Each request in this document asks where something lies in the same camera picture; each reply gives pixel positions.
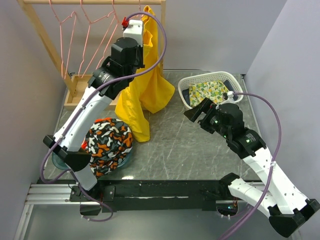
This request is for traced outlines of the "yellow shorts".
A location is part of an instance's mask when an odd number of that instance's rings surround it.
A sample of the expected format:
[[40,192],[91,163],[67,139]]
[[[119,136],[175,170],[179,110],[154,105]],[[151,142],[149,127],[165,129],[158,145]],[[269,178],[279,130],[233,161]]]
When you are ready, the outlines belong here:
[[[158,26],[150,16],[143,15],[143,63],[150,68],[158,60]],[[117,117],[128,124],[138,142],[150,140],[150,124],[144,116],[143,109],[152,114],[162,110],[171,100],[175,87],[162,77],[160,67],[135,77],[129,86],[122,90],[115,107]]]

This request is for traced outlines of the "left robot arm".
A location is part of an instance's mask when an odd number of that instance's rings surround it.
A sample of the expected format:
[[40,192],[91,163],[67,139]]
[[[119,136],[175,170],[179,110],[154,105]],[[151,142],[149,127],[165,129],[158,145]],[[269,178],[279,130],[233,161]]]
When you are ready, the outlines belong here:
[[118,38],[111,46],[110,56],[93,72],[69,119],[54,135],[43,139],[49,152],[55,153],[75,175],[81,194],[88,201],[97,199],[100,189],[82,142],[99,114],[138,76],[136,71],[140,68],[144,68],[143,37]]

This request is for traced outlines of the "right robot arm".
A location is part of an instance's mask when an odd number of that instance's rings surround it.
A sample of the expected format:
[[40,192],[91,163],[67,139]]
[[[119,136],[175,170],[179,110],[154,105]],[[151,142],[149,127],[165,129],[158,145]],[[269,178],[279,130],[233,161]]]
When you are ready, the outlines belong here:
[[222,198],[228,200],[236,197],[256,207],[268,218],[273,229],[285,238],[290,237],[320,209],[319,202],[304,195],[273,160],[274,155],[260,135],[245,127],[243,112],[237,104],[226,101],[216,105],[206,98],[184,112],[192,122],[197,121],[200,114],[205,114],[198,121],[200,127],[210,134],[222,136],[230,150],[267,187],[267,192],[263,192],[230,173],[220,180],[222,184],[218,189]]

